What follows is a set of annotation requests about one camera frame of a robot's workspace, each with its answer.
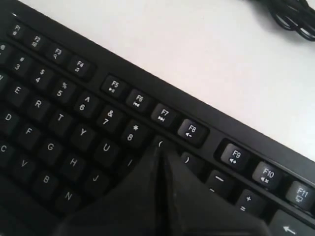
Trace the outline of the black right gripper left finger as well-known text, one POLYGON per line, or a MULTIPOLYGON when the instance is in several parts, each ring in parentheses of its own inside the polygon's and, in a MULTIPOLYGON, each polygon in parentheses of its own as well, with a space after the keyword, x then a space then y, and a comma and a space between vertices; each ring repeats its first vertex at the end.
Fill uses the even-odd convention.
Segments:
POLYGON ((53 231, 55 236, 155 236, 160 149, 151 145, 127 177, 87 207, 71 214, 53 231))

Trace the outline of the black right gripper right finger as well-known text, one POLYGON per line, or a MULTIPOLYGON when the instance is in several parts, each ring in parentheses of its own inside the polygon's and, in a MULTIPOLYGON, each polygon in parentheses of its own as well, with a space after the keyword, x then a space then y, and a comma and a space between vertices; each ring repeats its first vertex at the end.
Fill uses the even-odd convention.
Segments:
POLYGON ((169 231, 173 236, 269 236, 266 223, 212 193, 171 145, 160 147, 169 231))

